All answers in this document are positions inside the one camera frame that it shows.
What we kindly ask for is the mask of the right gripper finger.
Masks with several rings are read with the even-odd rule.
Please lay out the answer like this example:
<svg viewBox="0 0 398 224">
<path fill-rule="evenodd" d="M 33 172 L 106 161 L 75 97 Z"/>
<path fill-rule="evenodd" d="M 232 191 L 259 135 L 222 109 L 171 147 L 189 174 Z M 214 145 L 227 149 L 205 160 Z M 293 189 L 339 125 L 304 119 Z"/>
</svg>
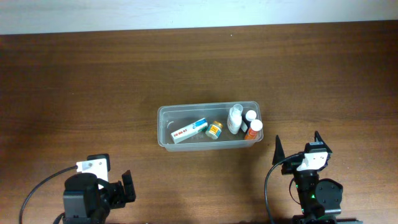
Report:
<svg viewBox="0 0 398 224">
<path fill-rule="evenodd" d="M 280 161 L 283 161 L 284 159 L 285 159 L 285 154 L 284 154 L 284 150 L 282 147 L 282 143 L 281 143 L 279 136 L 277 135 L 275 137 L 275 151 L 274 151 L 274 156 L 273 156 L 273 160 L 272 160 L 272 165 L 274 166 L 277 163 L 279 163 Z"/>
<path fill-rule="evenodd" d="M 315 140 L 315 142 L 323 142 L 323 139 L 322 139 L 322 137 L 320 136 L 320 134 L 319 134 L 318 131 L 315 131 L 314 140 Z"/>
</svg>

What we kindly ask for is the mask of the orange tube white cap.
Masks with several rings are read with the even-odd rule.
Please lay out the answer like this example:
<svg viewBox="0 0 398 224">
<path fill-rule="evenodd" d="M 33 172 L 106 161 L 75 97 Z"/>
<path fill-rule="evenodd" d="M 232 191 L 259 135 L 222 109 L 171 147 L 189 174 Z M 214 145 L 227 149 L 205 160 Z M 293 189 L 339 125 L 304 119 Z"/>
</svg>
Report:
<svg viewBox="0 0 398 224">
<path fill-rule="evenodd" d="M 253 140 L 256 138 L 258 132 L 262 130 L 263 123 L 258 119 L 254 119 L 250 123 L 250 127 L 244 137 L 245 140 Z"/>
</svg>

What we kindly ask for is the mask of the dark bottle white cap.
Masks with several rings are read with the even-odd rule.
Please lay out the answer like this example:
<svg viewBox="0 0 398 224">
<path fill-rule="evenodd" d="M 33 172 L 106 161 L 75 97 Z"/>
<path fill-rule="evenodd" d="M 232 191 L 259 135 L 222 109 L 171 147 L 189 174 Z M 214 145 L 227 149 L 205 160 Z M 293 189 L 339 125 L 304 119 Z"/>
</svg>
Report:
<svg viewBox="0 0 398 224">
<path fill-rule="evenodd" d="M 242 115 L 241 130 L 244 133 L 247 133 L 250 128 L 251 122 L 255 120 L 256 117 L 257 113 L 254 110 L 249 110 L 244 115 Z"/>
</svg>

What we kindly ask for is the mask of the white spray bottle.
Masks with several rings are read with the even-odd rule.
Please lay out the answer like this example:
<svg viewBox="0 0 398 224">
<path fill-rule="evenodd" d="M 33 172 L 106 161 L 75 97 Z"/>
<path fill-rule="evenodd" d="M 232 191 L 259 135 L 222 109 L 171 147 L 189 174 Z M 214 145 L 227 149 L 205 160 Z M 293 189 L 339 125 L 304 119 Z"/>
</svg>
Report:
<svg viewBox="0 0 398 224">
<path fill-rule="evenodd" d="M 237 134 L 239 132 L 242 123 L 242 112 L 243 106 L 240 104 L 235 104 L 229 109 L 227 126 L 232 134 Z"/>
</svg>

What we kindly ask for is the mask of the gold lid small jar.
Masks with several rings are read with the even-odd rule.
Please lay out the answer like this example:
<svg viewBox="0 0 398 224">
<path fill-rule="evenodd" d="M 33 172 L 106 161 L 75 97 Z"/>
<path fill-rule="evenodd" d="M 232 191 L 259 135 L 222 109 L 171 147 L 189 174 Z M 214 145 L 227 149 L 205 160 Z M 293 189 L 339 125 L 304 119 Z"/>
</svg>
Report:
<svg viewBox="0 0 398 224">
<path fill-rule="evenodd" d="M 223 129 L 223 125 L 218 121 L 213 121 L 208 129 L 206 130 L 205 134 L 211 139 L 218 139 L 221 135 Z"/>
</svg>

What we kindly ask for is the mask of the white blue medicine box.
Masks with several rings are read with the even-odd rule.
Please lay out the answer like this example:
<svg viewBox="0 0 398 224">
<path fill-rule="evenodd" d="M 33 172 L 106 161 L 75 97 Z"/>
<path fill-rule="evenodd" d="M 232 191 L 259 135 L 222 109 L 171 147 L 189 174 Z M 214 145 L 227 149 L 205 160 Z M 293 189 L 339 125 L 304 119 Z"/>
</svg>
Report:
<svg viewBox="0 0 398 224">
<path fill-rule="evenodd" d="M 205 118 L 199 119 L 187 126 L 184 126 L 170 134 L 174 144 L 178 144 L 200 132 L 208 127 L 208 122 Z"/>
</svg>

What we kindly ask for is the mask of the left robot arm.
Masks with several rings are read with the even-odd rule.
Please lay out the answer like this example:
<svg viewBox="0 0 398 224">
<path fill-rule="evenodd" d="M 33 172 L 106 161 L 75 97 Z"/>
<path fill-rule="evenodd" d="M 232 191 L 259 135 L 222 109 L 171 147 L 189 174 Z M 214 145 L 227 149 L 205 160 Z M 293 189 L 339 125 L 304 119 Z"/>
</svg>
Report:
<svg viewBox="0 0 398 224">
<path fill-rule="evenodd" d="M 104 224 L 110 211 L 136 200 L 131 171 L 110 183 L 91 173 L 75 174 L 65 181 L 64 212 L 54 224 Z"/>
</svg>

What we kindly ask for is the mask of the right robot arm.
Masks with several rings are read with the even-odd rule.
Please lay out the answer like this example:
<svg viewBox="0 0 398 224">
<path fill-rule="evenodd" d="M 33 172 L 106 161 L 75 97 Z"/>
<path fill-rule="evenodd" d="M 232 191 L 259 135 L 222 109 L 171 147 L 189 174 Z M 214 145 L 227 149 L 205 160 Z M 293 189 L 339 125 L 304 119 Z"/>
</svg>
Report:
<svg viewBox="0 0 398 224">
<path fill-rule="evenodd" d="M 281 174 L 292 175 L 291 184 L 295 184 L 298 204 L 302 214 L 292 217 L 292 223 L 361 223 L 355 218 L 337 219 L 341 214 L 343 186 L 332 179 L 321 179 L 319 172 L 328 165 L 333 154 L 319 132 L 314 133 L 314 141 L 306 143 L 304 150 L 291 156 L 285 156 L 282 143 L 275 137 L 275 151 L 272 171 L 281 166 Z"/>
</svg>

